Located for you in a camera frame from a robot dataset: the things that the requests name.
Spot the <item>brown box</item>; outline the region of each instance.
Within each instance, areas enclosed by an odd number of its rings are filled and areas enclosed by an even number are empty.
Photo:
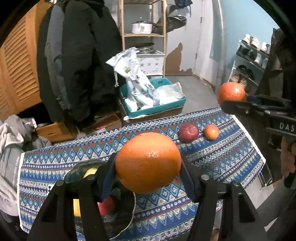
[[[178,115],[178,114],[182,113],[182,110],[183,110],[183,107],[177,107],[177,108],[165,110],[165,111],[162,111],[162,112],[159,112],[159,113],[155,113],[155,114],[152,114],[152,115],[148,115],[148,116],[145,116],[145,117],[142,117],[142,118],[129,119],[129,122],[126,122],[126,121],[123,120],[123,118],[125,116],[127,116],[127,113],[126,113],[126,111],[124,109],[124,106],[123,106],[121,100],[119,100],[119,111],[120,111],[120,114],[121,114],[121,118],[122,118],[121,122],[122,122],[123,126],[128,125],[128,124],[134,124],[134,123],[138,123],[138,122],[145,122],[145,121],[150,121],[150,120],[154,120],[154,119],[159,119],[159,118],[169,117],[169,116],[173,116],[173,115]]]
[[[47,126],[37,127],[38,135],[47,138],[51,142],[75,140],[78,133],[72,122],[56,122]]]
[[[100,120],[98,120],[96,123],[92,124],[91,126],[88,126],[87,128],[83,129],[82,131],[85,132],[87,135],[91,135],[95,133],[95,131],[110,131],[113,129],[121,128],[121,120],[118,118],[118,116],[113,113],[107,116],[104,116]]]

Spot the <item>table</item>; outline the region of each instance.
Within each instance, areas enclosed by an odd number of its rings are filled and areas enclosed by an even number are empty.
[[[192,122],[198,138],[184,144],[178,138],[180,127]],[[203,136],[207,124],[215,124],[219,137],[209,141]],[[233,115],[220,108],[131,124],[78,140],[23,153],[19,168],[18,200],[21,228],[29,232],[44,202],[49,186],[63,179],[77,163],[98,158],[107,161],[113,152],[143,132],[169,136],[188,160],[217,181],[239,181],[246,188],[263,168],[265,159],[258,147]],[[216,210],[220,210],[221,201]],[[148,194],[136,194],[136,208],[129,227],[114,240],[168,240],[187,232],[198,204],[187,197],[182,180],[176,177],[167,187]]]

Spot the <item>shoe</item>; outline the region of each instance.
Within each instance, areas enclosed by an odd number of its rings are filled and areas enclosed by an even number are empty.
[[[248,83],[247,83],[247,81],[245,79],[241,79],[239,84],[242,85],[242,87],[244,88],[246,93],[251,91],[251,87],[248,85]]]
[[[261,67],[262,69],[266,68],[267,62],[268,62],[268,60],[265,58],[262,63],[262,67]]]
[[[267,47],[267,52],[266,52],[266,54],[268,54],[269,55],[269,53],[270,53],[270,44],[267,44],[268,45],[268,47]]]
[[[237,67],[237,70],[238,70],[239,72],[241,72],[242,74],[245,74],[245,73],[247,72],[247,67],[244,66],[243,64],[241,64],[241,65],[239,65],[239,66]]]
[[[249,34],[246,34],[246,36],[242,39],[243,42],[250,44],[252,40],[252,37]]]
[[[234,74],[231,78],[230,81],[235,82],[235,83],[239,83],[241,77],[239,74]]]
[[[257,66],[259,66],[261,68],[262,63],[263,63],[262,56],[261,56],[261,54],[258,54],[257,58],[254,60],[254,64],[256,64]]]
[[[253,37],[252,38],[252,41],[251,41],[251,46],[253,46],[253,47],[255,47],[255,48],[257,48],[257,49],[259,49],[259,40],[256,38],[256,37]]]
[[[237,50],[237,55],[241,56],[242,58],[245,58],[249,52],[250,52],[250,50],[248,48],[240,46],[239,49]]]
[[[262,43],[260,51],[267,53],[267,43],[265,42]]]
[[[254,73],[251,69],[247,69],[247,73],[245,74],[245,76],[247,76],[251,80],[255,79]]]
[[[245,58],[248,61],[253,62],[257,58],[257,51],[250,50],[250,52],[245,56]]]

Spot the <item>concrete floor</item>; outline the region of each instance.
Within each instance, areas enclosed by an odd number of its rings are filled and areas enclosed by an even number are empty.
[[[198,80],[193,76],[167,76],[172,82],[179,82],[182,91],[187,100],[182,113],[189,113],[198,110],[218,107],[216,95],[213,90],[204,84],[203,81]],[[250,186],[247,187],[246,192],[252,200],[255,208],[258,208],[262,202],[272,193],[273,186],[261,187],[259,178],[257,177]]]

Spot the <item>white pot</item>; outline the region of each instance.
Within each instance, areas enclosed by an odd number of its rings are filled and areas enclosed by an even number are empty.
[[[131,24],[131,31],[134,34],[150,34],[152,32],[153,23],[146,21],[138,21]]]

